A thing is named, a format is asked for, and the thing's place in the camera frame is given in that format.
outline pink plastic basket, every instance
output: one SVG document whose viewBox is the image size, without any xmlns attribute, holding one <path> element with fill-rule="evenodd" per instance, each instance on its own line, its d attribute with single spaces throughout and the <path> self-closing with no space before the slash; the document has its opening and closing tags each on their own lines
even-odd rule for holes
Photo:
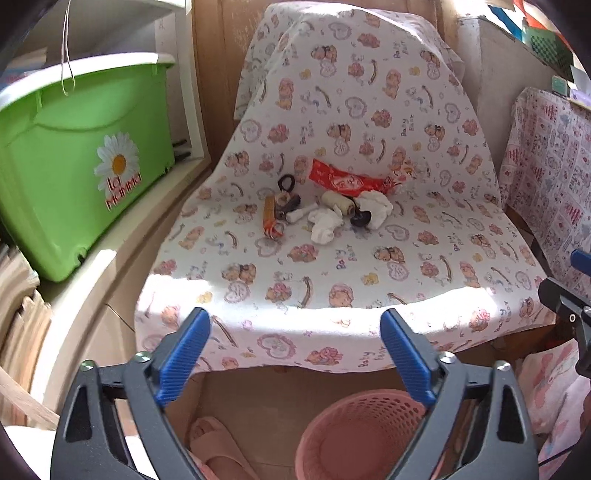
<svg viewBox="0 0 591 480">
<path fill-rule="evenodd" d="M 384 480 L 424 413 L 423 405 L 401 390 L 339 400 L 306 428 L 295 454 L 295 475 L 298 480 Z"/>
</svg>

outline printed fabric cover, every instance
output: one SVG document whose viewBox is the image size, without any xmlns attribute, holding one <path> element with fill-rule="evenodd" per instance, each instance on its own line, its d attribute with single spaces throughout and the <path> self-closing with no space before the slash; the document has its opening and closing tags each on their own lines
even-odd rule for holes
<svg viewBox="0 0 591 480">
<path fill-rule="evenodd" d="M 212 318 L 198 371 L 392 367 L 379 337 L 390 306 L 442 350 L 551 323 L 537 297 L 544 272 L 497 206 L 490 153 L 452 68 L 461 74 L 461 61 L 420 17 L 270 5 L 242 72 L 242 119 L 138 300 L 138 347 L 154 349 L 197 306 Z M 379 230 L 347 220 L 320 246 L 302 219 L 280 241 L 263 236 L 264 199 L 282 174 L 295 175 L 303 205 L 323 193 L 308 178 L 314 157 L 390 177 L 394 211 Z"/>
<path fill-rule="evenodd" d="M 589 379 L 574 369 L 579 361 L 577 340 L 528 355 L 518 382 L 524 394 L 534 434 L 548 434 L 538 461 L 553 457 L 579 441 L 591 420 Z M 540 467 L 540 480 L 552 477 L 568 455 Z"/>
<path fill-rule="evenodd" d="M 554 276 L 591 298 L 591 278 L 570 265 L 573 250 L 591 249 L 591 112 L 521 92 L 499 182 L 503 205 L 525 220 Z"/>
</svg>

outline black plastic piece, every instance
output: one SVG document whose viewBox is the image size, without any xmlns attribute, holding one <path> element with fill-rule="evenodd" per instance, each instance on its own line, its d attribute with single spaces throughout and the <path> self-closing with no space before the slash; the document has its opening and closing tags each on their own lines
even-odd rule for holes
<svg viewBox="0 0 591 480">
<path fill-rule="evenodd" d="M 537 452 L 527 407 L 510 366 L 502 361 L 493 368 L 463 365 L 453 355 L 443 362 L 427 339 L 414 333 L 395 309 L 387 313 L 415 347 L 413 356 L 418 355 L 423 368 L 431 372 L 436 393 L 434 406 L 387 480 L 431 478 L 460 406 L 469 398 L 477 400 L 478 407 L 460 462 L 448 478 L 537 480 Z"/>
<path fill-rule="evenodd" d="M 289 185 L 285 187 L 285 181 L 289 180 Z M 296 187 L 296 178 L 291 173 L 286 173 L 277 182 L 277 186 L 282 192 L 291 193 Z"/>
<path fill-rule="evenodd" d="M 572 323 L 579 344 L 579 361 L 575 370 L 579 375 L 591 378 L 591 309 L 587 300 L 555 278 L 546 278 L 540 284 L 538 295 L 543 305 Z"/>
<path fill-rule="evenodd" d="M 197 321 L 194 310 L 186 322 Z M 186 329 L 189 323 L 183 324 Z M 167 335 L 152 354 L 135 355 L 127 364 L 78 371 L 60 417 L 51 460 L 51 480 L 140 480 L 125 443 L 115 407 L 127 399 L 139 436 L 161 479 L 205 480 L 178 441 L 154 398 L 153 376 L 176 347 Z"/>
</svg>

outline stack of paper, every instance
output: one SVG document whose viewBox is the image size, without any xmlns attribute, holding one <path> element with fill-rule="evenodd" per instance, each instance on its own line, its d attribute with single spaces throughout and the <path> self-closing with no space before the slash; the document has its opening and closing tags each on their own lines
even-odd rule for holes
<svg viewBox="0 0 591 480">
<path fill-rule="evenodd" d="M 23 254 L 0 243 L 0 366 L 26 391 L 51 320 L 38 285 L 39 277 Z M 26 425 L 22 412 L 2 397 L 0 420 Z"/>
</svg>

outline pink fabric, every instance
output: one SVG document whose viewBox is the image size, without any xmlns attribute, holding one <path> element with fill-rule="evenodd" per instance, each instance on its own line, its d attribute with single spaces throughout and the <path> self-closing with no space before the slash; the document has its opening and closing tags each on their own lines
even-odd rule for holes
<svg viewBox="0 0 591 480">
<path fill-rule="evenodd" d="M 589 380 L 574 370 L 579 360 L 576 340 L 541 353 L 528 355 L 518 381 L 530 415 L 534 434 L 550 434 L 538 456 L 542 462 L 575 444 L 586 427 L 583 403 L 590 391 Z M 558 470 L 567 455 L 540 468 L 540 480 Z"/>
<path fill-rule="evenodd" d="M 570 253 L 591 248 L 591 112 L 552 93 L 525 89 L 499 173 L 503 207 L 526 221 L 552 273 L 591 297 L 591 278 Z"/>
</svg>

